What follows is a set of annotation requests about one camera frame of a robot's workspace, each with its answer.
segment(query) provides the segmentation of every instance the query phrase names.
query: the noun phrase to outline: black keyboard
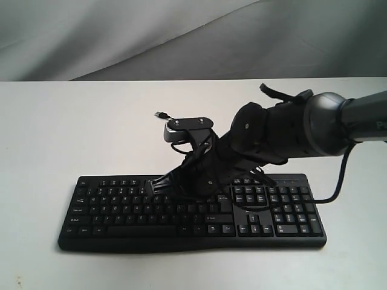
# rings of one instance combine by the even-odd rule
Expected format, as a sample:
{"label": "black keyboard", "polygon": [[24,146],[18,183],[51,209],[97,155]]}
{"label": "black keyboard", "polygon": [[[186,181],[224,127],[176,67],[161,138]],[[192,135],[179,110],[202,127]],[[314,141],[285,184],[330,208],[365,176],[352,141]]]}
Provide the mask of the black keyboard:
{"label": "black keyboard", "polygon": [[[314,204],[246,212],[224,195],[205,202],[150,198],[145,182],[159,176],[82,176],[58,244],[84,252],[170,252],[211,248],[322,247],[327,242]],[[272,174],[276,187],[250,178],[225,188],[241,205],[262,207],[312,198],[303,174]]]}

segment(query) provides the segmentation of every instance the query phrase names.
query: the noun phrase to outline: white table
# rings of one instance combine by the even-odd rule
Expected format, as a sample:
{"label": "white table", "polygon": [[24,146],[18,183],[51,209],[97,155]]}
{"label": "white table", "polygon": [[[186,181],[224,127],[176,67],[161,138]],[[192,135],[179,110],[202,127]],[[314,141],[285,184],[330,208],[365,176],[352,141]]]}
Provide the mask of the white table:
{"label": "white table", "polygon": [[[182,156],[153,116],[207,116],[218,135],[247,102],[272,106],[264,81],[296,94],[361,97],[387,78],[195,82],[0,83],[0,289],[382,289],[387,284],[387,145],[358,145],[339,199],[319,206],[321,250],[173,254],[65,253],[57,237],[80,175],[164,173]],[[267,172],[307,174],[332,194],[341,157],[294,159]]]}

